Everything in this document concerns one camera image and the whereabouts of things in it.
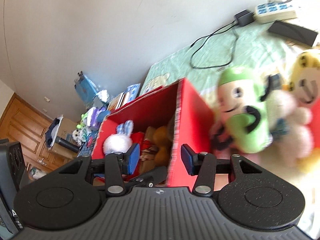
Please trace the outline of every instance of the black power adapter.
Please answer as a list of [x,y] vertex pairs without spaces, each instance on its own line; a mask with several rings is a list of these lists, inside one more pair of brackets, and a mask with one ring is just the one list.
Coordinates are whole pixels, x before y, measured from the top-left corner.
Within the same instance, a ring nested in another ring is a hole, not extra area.
[[239,26],[243,27],[246,26],[252,22],[254,22],[253,19],[253,13],[249,10],[244,10],[242,12],[239,12],[235,15],[235,19]]

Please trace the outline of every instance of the power strip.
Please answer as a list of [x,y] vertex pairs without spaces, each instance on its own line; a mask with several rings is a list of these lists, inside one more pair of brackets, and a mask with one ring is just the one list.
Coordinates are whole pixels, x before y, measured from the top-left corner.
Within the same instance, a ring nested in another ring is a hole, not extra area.
[[259,23],[268,23],[275,20],[297,18],[297,10],[292,3],[269,2],[256,6],[254,17]]

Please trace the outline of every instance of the plush toy mouth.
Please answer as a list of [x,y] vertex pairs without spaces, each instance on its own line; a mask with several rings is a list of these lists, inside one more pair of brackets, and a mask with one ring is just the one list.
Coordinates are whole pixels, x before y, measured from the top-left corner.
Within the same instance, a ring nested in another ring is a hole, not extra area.
[[304,90],[304,92],[306,93],[307,97],[310,98],[309,101],[305,100],[304,98],[300,98],[300,101],[304,104],[311,104],[313,103],[313,101],[315,101],[315,99],[317,98],[318,96],[318,86],[317,86],[317,83],[315,80],[311,81],[310,82],[311,85],[312,85],[312,88],[313,88],[313,93],[311,93],[311,91],[309,90],[309,88],[304,85],[302,86],[302,89]]
[[240,104],[236,104],[236,106],[228,111],[224,111],[224,113],[230,113],[232,112],[233,110],[236,110],[238,107],[240,106]]

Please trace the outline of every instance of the ribbed gray plate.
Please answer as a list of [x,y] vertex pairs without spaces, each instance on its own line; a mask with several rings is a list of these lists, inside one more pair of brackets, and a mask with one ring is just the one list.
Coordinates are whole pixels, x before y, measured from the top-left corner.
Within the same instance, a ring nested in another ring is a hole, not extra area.
[[25,228],[15,240],[303,240],[297,227],[257,232],[226,219],[209,198],[192,195],[186,187],[133,188],[110,198],[101,212],[75,228],[38,231]]

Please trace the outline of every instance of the door handle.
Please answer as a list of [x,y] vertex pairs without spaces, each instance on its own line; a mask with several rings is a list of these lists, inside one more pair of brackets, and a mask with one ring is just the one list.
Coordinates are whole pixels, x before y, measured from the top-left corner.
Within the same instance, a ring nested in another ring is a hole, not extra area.
[[47,164],[43,161],[44,158],[42,158],[42,160],[38,159],[37,162],[40,163],[43,166],[47,166]]

